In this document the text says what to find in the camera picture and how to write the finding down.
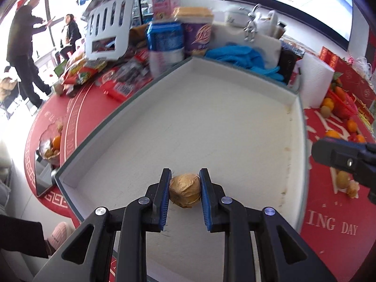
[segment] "black jacket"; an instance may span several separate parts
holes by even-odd
[[[68,24],[68,29],[67,29],[67,37],[69,39],[69,44],[72,46],[73,52],[76,50],[76,40],[80,39],[81,33],[78,29],[78,25],[75,21],[71,21]],[[60,40],[60,47],[63,47],[63,41]]]
[[[34,24],[42,23],[43,19],[33,16],[30,5],[24,5],[16,11],[9,31],[8,50],[6,60],[12,64],[15,57],[33,54],[33,35],[46,30],[43,25],[34,28]]]

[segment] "white floor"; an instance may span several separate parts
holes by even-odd
[[[3,138],[8,147],[8,151],[14,161],[12,171],[11,194],[6,207],[9,216],[30,221],[39,221],[43,226],[44,237],[47,238],[55,226],[65,221],[72,228],[73,223],[70,218],[56,214],[43,206],[31,192],[26,182],[24,172],[24,150],[29,130],[36,117],[32,116],[25,104],[19,106],[14,115],[7,120],[5,116],[0,116],[0,139]],[[23,258],[35,275],[46,263],[47,259],[30,257],[23,255]]]

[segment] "yellow lid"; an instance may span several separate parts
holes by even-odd
[[[176,7],[172,16],[179,17],[209,17],[214,18],[211,10],[206,7]]]

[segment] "pink shoe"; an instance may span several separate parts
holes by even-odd
[[[59,223],[52,234],[47,238],[47,242],[53,249],[58,250],[65,240],[72,234],[72,230],[66,222]]]

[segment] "white wall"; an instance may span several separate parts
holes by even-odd
[[[212,8],[213,10],[225,11],[226,8],[233,4],[224,0],[180,0],[182,6],[204,6]],[[263,15],[267,14],[269,10],[261,9]],[[287,24],[286,34],[290,37],[304,43],[316,52],[320,52],[322,46],[325,46],[332,52],[336,53],[341,58],[347,57],[348,53],[329,40],[327,37],[317,32],[316,30],[300,23],[292,18],[280,15],[280,20]],[[353,24],[349,42],[349,53],[357,58],[365,55],[368,42],[369,27],[360,13],[359,9],[354,5],[353,7]]]

